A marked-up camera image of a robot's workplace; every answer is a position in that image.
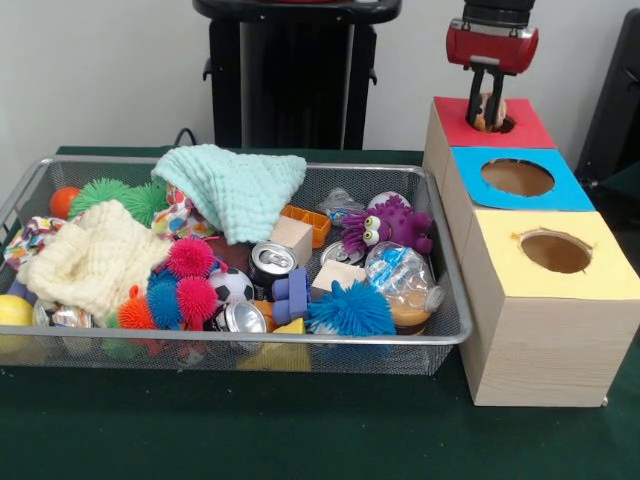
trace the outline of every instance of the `green spiky ball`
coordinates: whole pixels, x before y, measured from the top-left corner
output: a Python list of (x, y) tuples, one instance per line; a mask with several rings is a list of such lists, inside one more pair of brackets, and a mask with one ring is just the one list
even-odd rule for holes
[(111, 178), (93, 180), (85, 185), (80, 195), (78, 195), (71, 204), (69, 218), (77, 217), (94, 205), (108, 202), (109, 200), (117, 200), (123, 203), (125, 195), (129, 190), (130, 187), (120, 180), (113, 180)]
[(139, 223), (149, 228), (153, 216), (169, 207), (165, 188), (152, 183), (130, 188), (122, 199), (131, 216)]
[[(107, 328), (119, 328), (118, 314), (112, 313), (105, 319)], [(131, 360), (140, 353), (140, 347), (134, 345), (126, 338), (105, 338), (102, 342), (102, 350), (114, 360)]]

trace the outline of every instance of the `black cable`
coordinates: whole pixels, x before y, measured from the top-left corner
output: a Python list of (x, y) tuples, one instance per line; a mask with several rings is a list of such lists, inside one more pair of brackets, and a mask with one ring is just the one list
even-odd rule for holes
[(193, 134), (191, 129), (185, 127), (182, 130), (180, 130), (180, 132), (178, 132), (178, 136), (173, 141), (173, 145), (176, 146), (176, 147), (178, 145), (180, 145), (180, 142), (182, 141), (182, 137), (184, 137), (185, 134), (187, 134), (189, 136), (189, 140), (191, 140), (191, 145), (197, 145), (198, 144), (198, 142), (196, 141), (196, 136)]

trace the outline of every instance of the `soccer ball toy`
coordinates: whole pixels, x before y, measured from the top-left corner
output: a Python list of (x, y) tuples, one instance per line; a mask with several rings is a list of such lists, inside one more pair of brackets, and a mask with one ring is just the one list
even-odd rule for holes
[(253, 284), (249, 277), (236, 268), (226, 273), (215, 272), (209, 276), (209, 283), (218, 294), (218, 307), (225, 303), (253, 302)]

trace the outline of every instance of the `wire mesh basket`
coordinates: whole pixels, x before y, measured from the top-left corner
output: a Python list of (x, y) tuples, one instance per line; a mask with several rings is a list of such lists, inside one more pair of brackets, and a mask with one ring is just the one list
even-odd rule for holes
[[(74, 156), (35, 163), (0, 209), (0, 240), (5, 243), (31, 217), (48, 215), (49, 200), (56, 189), (82, 187), (101, 177), (141, 185), (149, 181), (155, 162)], [(309, 164), (304, 184), (291, 203), (313, 210), (337, 186), (364, 204), (382, 191), (395, 191), (417, 211), (433, 215), (435, 249), (429, 264), (446, 298), (423, 335), (355, 338), (0, 326), (0, 365), (432, 375), (453, 345), (466, 340), (472, 328), (433, 177), (410, 166)], [(339, 235), (337, 229), (332, 231), (327, 244)], [(321, 253), (321, 249), (314, 250), (307, 264), (312, 278), (320, 270)], [(13, 269), (2, 264), (0, 292), (6, 292), (14, 278)]]

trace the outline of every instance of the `pink spiky ball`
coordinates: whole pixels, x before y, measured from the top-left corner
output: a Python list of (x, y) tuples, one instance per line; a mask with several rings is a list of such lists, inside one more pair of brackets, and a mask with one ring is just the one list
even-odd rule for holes
[(167, 267), (178, 278), (202, 277), (211, 273), (215, 258), (211, 247), (201, 238), (182, 238), (169, 250)]
[(218, 294), (204, 278), (188, 277), (178, 282), (178, 304), (189, 330), (202, 331), (216, 311)]

